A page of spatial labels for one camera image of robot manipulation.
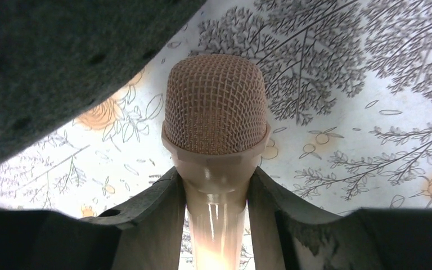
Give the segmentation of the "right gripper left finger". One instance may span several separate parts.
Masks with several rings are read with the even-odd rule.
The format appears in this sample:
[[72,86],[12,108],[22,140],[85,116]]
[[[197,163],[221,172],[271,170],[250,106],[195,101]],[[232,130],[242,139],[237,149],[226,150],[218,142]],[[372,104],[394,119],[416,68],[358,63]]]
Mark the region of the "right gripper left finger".
[[0,269],[177,269],[184,217],[174,168],[97,217],[0,209]]

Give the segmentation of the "beige microphone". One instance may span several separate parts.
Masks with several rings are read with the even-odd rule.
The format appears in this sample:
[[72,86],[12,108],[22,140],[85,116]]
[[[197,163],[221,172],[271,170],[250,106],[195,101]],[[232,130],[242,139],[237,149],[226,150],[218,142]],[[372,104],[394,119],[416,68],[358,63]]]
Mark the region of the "beige microphone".
[[249,181],[270,137],[251,61],[198,55],[170,71],[161,137],[182,178],[196,269],[238,269]]

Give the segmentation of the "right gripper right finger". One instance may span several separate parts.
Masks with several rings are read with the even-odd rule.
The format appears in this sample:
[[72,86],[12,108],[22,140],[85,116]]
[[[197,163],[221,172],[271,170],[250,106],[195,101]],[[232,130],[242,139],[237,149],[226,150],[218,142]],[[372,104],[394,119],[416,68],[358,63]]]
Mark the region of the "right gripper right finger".
[[256,269],[432,269],[431,209],[339,216],[257,168],[248,190]]

